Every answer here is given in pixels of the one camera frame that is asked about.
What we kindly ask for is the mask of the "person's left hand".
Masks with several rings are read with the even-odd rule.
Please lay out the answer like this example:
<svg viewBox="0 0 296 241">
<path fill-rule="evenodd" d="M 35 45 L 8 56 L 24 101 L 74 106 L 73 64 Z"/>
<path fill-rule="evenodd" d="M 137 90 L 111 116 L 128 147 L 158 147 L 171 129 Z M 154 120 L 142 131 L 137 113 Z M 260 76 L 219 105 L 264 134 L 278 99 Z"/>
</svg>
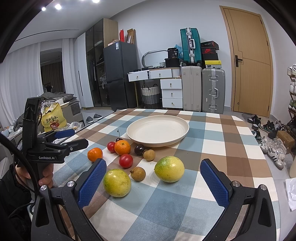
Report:
<svg viewBox="0 0 296 241">
<path fill-rule="evenodd" d="M 27 180 L 30 180 L 30 175 L 25 167 L 15 167 L 16 171 L 16 179 L 21 185 L 27 184 Z M 47 185 L 49 188 L 53 186 L 53 171 L 54 171 L 54 164 L 49 164 L 43 170 L 43 178 L 39 180 L 39 185 Z"/>
</svg>

